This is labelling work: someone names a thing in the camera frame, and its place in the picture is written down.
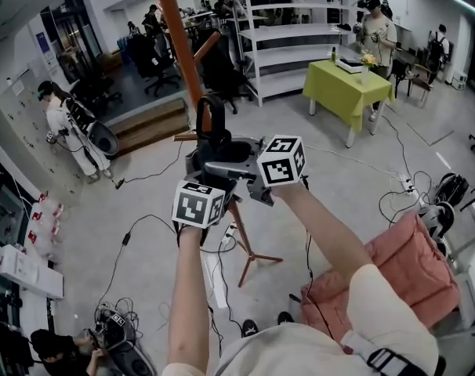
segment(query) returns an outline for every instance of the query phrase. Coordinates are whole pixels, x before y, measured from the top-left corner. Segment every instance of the pink chair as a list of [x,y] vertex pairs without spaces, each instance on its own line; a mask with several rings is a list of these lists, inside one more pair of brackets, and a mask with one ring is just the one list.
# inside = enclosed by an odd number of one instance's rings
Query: pink chair
[[[410,305],[427,328],[459,304],[460,293],[453,274],[416,212],[403,215],[365,248],[398,296]],[[302,287],[301,304],[306,324],[328,334],[316,306],[307,299],[308,287],[309,284]],[[329,270],[319,276],[310,289],[310,296],[337,342],[352,328],[346,313],[348,287],[337,272]]]

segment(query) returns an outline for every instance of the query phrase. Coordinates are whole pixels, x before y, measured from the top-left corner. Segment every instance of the wooden step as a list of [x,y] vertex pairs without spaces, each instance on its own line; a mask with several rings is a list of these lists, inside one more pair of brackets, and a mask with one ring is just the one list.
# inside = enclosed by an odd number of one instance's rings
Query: wooden step
[[119,139],[121,139],[123,136],[136,134],[137,131],[147,127],[148,125],[163,121],[166,118],[178,117],[181,115],[185,117],[185,102],[183,99],[175,99],[112,125],[111,130]]
[[170,115],[160,121],[149,121],[147,125],[137,125],[135,131],[129,130],[119,137],[119,152],[122,156],[162,139],[189,130],[185,110],[175,116]]

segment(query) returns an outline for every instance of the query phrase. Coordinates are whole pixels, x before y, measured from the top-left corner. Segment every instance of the metal shelving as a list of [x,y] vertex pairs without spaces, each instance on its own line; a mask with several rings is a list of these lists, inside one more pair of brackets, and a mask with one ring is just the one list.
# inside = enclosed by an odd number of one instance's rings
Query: metal shelving
[[[242,54],[242,59],[247,58],[252,64],[255,64],[254,78],[250,78],[250,83],[255,90],[252,90],[262,106],[263,99],[269,96],[279,95],[285,92],[291,92],[301,89],[306,78],[307,68],[297,70],[283,70],[274,74],[260,75],[260,68],[267,67],[274,70],[273,66],[278,64],[309,62],[316,60],[328,60],[331,57],[333,46],[337,46],[338,55],[353,58],[356,53],[342,46],[342,36],[351,34],[335,27],[331,23],[293,23],[289,25],[277,25],[272,27],[255,28],[253,21],[253,12],[264,9],[339,9],[348,10],[354,14],[357,11],[355,5],[343,4],[339,2],[292,2],[267,5],[252,5],[251,0],[246,0],[246,17],[248,18],[249,28],[245,31],[239,31],[237,27],[238,43]],[[318,45],[294,45],[279,47],[273,49],[258,50],[257,43],[270,41],[274,39],[298,38],[318,35],[337,35],[339,43],[327,43]],[[247,38],[252,43],[252,51],[242,53],[241,37]]]

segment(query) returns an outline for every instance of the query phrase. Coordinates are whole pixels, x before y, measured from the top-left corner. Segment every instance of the white t-shirt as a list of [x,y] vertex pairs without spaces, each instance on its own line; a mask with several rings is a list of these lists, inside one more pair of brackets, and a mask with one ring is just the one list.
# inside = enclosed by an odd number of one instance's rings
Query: white t-shirt
[[[438,362],[436,339],[374,265],[360,268],[349,288],[347,316],[353,330],[401,354],[429,376]],[[373,376],[357,355],[347,355],[326,334],[303,325],[282,324],[241,338],[220,358],[216,376]],[[162,376],[204,376],[190,365],[169,364]]]
[[[441,44],[443,45],[443,54],[444,54],[444,56],[446,56],[447,54],[450,53],[450,42],[445,37],[445,35],[443,33],[439,32],[439,31],[431,32],[430,39],[429,39],[430,41],[433,41],[436,38],[436,33],[438,34],[438,41],[441,41],[441,39],[443,39]],[[444,61],[444,56],[442,56],[440,58],[440,61],[442,63]]]
[[363,18],[362,26],[364,49],[368,50],[368,52],[377,59],[379,66],[390,67],[393,50],[380,42],[375,43],[372,40],[372,35],[376,32],[379,34],[381,40],[384,39],[392,43],[397,43],[396,27],[393,21],[383,14],[379,18],[367,15]]

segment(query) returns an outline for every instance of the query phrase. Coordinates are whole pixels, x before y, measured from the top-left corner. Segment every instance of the extension cord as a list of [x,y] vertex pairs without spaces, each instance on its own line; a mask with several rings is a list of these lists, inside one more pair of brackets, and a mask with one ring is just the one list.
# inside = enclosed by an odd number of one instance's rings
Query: extension cord
[[222,237],[222,249],[225,250],[225,247],[230,243],[230,239],[234,237],[234,232],[238,229],[236,222],[232,222],[225,230],[225,233]]
[[[414,197],[416,200],[419,199],[419,192],[415,189],[415,186],[412,183],[412,180],[409,179],[405,174],[400,174],[400,183],[403,186],[403,190],[407,191],[406,194],[409,197]],[[426,202],[420,197],[419,204],[421,207],[426,205]]]

